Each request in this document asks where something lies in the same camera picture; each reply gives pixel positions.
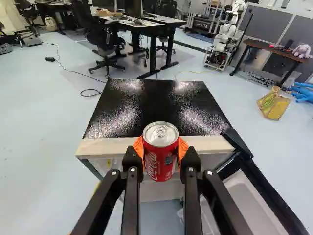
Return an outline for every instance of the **coca-cola logo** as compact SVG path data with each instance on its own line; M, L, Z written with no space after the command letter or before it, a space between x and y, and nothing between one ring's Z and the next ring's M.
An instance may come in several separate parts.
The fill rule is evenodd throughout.
M145 154L146 169L153 180L157 180L157 155L155 153Z

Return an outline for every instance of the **table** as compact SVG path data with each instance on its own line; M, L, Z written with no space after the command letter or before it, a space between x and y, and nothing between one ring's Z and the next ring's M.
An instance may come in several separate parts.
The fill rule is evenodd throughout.
M99 16L104 20L112 20L109 16ZM142 50L139 45L139 36L145 35L151 38L150 41L150 71L138 77L138 79L147 78L153 74L160 72L156 69L156 46L157 46L157 37L159 36L168 36L168 53L166 56L166 64L162 66L161 69L164 70L168 67L177 65L178 62L172 62L172 50L173 50L173 41L176 27L184 25L186 21L157 16L155 19L153 17L143 17L143 25L136 25L132 22L137 18L128 16L129 20L119 20L118 27L124 30L132 32L132 42L133 42L133 53L140 53Z
M120 168L127 146L154 121L174 124L203 167L216 167L234 149L220 136L231 125L203 82L109 79L76 156L102 179L110 167ZM178 174L163 183L146 176L140 187L142 202L179 199L183 193Z
M168 48L168 51L170 51L170 52L168 52L166 54L166 64L165 64L165 66L161 67L161 70L164 70L168 67L177 65L178 64L177 61L171 63L174 34L175 34L176 28L180 27L182 25L185 25L186 21L175 19L175 18L170 18L170 17L166 17L166 16L161 16L161 15L157 15L157 14L150 14L150 15L153 15L155 17L143 16L142 18L149 20L149 21L156 22L156 23L165 24L167 31L169 32L169 39L168 39L167 48Z
M65 33L61 29L60 23L58 23L55 13L59 12L64 23L65 28L69 29L76 29L78 25L78 21L75 20L75 25L73 22L70 22L70 15L68 14L69 11L72 11L72 3L71 2L50 2L45 0L36 0L35 1L36 7L40 13L40 16L45 24L45 17L47 15L52 16L58 26L58 29L61 34L65 35Z
M246 39L243 41L245 44L246 44L246 48L242 54L242 56L240 57L239 61L238 61L238 64L236 65L234 71L230 74L230 76L233 76L234 74L237 73L237 71L239 70L240 68L240 64L242 63L246 53L248 52L248 50L250 48L258 48L258 49L263 49L263 50L267 50L269 52L272 52L272 53L275 53L275 54L278 54L278 55L281 55L281 56L284 56L284 57L287 57L287 58L290 58L293 60L293 66L291 67L291 69L286 73L286 75L283 77L283 79L277 83L278 86L282 86L284 84L284 82L288 79L288 77L291 75L291 73L298 67L298 65L300 63L303 63L306 61L306 59L300 59L299 57L295 57L291 51L280 51L280 50L277 50L273 47L269 47L269 44L268 43L265 43L265 42L262 42L262 41L259 41L259 40L253 40L253 39Z

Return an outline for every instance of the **computer monitor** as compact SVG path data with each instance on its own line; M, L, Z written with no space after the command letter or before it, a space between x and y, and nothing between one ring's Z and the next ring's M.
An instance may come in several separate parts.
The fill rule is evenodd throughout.
M142 0L125 0L125 13L128 16L142 17Z
M144 13L157 14L158 0L142 0L142 9Z

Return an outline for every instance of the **coca-cola can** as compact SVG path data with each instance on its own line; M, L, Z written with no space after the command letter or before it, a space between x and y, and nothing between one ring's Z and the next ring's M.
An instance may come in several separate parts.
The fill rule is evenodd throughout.
M143 130L145 168L151 179L166 181L175 170L179 133L165 121L150 123Z

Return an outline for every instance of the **backpack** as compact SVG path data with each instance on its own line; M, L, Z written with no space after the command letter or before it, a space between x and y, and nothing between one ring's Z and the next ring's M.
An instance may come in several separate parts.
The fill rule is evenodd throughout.
M51 16L45 17L45 27L47 31L54 32L58 29L57 23Z

